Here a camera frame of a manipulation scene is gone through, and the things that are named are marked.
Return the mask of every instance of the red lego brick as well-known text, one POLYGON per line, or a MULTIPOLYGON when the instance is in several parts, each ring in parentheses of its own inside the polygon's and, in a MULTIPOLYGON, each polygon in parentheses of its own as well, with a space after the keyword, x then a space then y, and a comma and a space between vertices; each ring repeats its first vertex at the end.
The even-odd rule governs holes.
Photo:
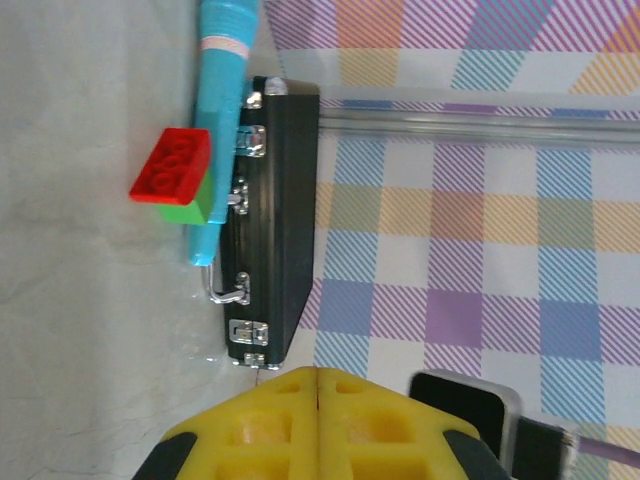
POLYGON ((207 130, 165 129, 129 197, 134 202, 188 205, 196 196, 210 156, 207 130))

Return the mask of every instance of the metal hinge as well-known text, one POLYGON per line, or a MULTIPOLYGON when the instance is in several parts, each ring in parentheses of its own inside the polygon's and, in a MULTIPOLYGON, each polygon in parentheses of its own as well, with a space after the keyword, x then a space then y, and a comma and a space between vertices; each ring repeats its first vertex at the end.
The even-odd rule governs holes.
POLYGON ((244 108, 247 110, 259 110, 262 108, 262 93, 251 92, 244 101, 244 108))
POLYGON ((265 355, 263 353, 245 353, 243 360, 233 360, 235 366, 261 368, 263 370, 280 370, 282 363, 265 363, 265 355))
POLYGON ((234 361, 233 363, 243 367, 264 368, 264 362, 264 353, 245 353, 243 362, 234 361))
POLYGON ((229 320, 229 340, 233 343, 266 347, 269 345, 269 325, 232 318, 229 320))
POLYGON ((264 157, 267 131, 262 125, 240 125, 236 137, 236 155, 264 157))
POLYGON ((227 200, 227 205, 233 208, 233 211, 237 215, 246 215, 249 213, 249 185, 244 177, 236 177, 235 184, 227 200))

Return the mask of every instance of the yellow foam block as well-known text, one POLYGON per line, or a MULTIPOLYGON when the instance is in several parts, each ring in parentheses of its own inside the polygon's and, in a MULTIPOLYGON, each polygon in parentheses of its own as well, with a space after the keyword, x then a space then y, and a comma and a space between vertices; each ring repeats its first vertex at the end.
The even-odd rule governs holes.
POLYGON ((334 369, 318 371, 318 405, 321 480, 467 480, 442 435, 480 438, 464 420, 334 369))
POLYGON ((167 432, 177 480, 466 480, 442 433, 469 423, 340 370, 300 368, 167 432))

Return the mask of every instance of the black briefcase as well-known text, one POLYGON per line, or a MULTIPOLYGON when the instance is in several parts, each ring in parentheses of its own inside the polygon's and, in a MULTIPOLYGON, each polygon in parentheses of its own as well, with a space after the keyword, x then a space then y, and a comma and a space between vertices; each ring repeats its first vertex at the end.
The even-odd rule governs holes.
POLYGON ((313 279, 318 87, 255 77, 242 109, 231 211, 220 239, 224 306, 234 363, 277 369, 313 279))

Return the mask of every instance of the briefcase latch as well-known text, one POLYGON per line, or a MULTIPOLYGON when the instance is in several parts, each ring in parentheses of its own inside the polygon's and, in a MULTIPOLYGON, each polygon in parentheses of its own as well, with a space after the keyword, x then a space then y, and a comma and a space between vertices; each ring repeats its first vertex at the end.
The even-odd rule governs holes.
POLYGON ((243 367, 251 367, 251 368, 265 368, 267 367, 265 364, 264 353, 245 353, 244 361, 240 363, 238 360, 234 360, 234 365, 242 365, 243 367))
POLYGON ((236 137, 236 155, 264 157, 267 149, 267 131, 262 125, 240 125, 236 137))
POLYGON ((250 320, 229 320, 229 340, 244 345, 269 345, 269 325, 250 320))
POLYGON ((227 205, 233 208, 237 215, 249 213, 249 185, 244 177, 236 177, 227 205))

